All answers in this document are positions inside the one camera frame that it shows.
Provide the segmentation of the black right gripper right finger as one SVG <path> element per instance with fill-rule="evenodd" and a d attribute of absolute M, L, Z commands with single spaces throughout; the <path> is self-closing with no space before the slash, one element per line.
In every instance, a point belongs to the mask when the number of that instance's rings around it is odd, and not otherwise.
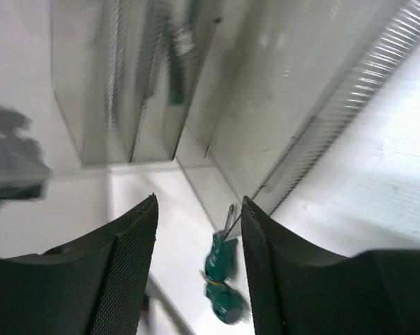
<path fill-rule="evenodd" d="M 256 334 L 420 334 L 420 249 L 333 253 L 243 199 Z"/>

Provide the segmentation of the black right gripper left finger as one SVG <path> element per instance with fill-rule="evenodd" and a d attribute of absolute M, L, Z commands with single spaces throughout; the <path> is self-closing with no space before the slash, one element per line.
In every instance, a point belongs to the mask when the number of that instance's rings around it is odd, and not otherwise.
<path fill-rule="evenodd" d="M 0 334 L 135 334 L 157 227 L 150 195 L 45 253 L 0 258 Z"/>

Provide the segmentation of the green stubby phillips screwdriver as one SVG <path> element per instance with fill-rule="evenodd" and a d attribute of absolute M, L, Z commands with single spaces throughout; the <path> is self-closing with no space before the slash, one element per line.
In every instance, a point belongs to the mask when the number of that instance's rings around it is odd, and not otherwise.
<path fill-rule="evenodd" d="M 204 277 L 214 285 L 222 285 L 234 273 L 237 240 L 229 239 L 236 223 L 236 205 L 231 204 L 223 230 L 212 235 L 209 254 L 204 261 Z"/>

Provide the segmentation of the clear plastic drawer organizer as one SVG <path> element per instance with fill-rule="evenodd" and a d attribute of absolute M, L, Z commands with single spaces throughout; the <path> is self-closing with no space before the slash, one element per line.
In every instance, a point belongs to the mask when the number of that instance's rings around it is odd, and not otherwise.
<path fill-rule="evenodd" d="M 400 70 L 420 1 L 173 1 L 194 48 L 171 105 L 164 1 L 51 1 L 54 97 L 82 168 L 177 159 L 210 214 L 251 196 L 273 213 L 420 206 Z"/>

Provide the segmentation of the large green cutting pliers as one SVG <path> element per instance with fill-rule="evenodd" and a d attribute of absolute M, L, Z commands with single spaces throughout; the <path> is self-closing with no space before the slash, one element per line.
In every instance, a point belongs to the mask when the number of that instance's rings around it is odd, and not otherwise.
<path fill-rule="evenodd" d="M 193 32 L 186 22 L 179 24 L 173 1 L 164 1 L 162 39 L 168 67 L 168 99 L 171 105 L 186 102 L 186 57 L 195 44 Z"/>

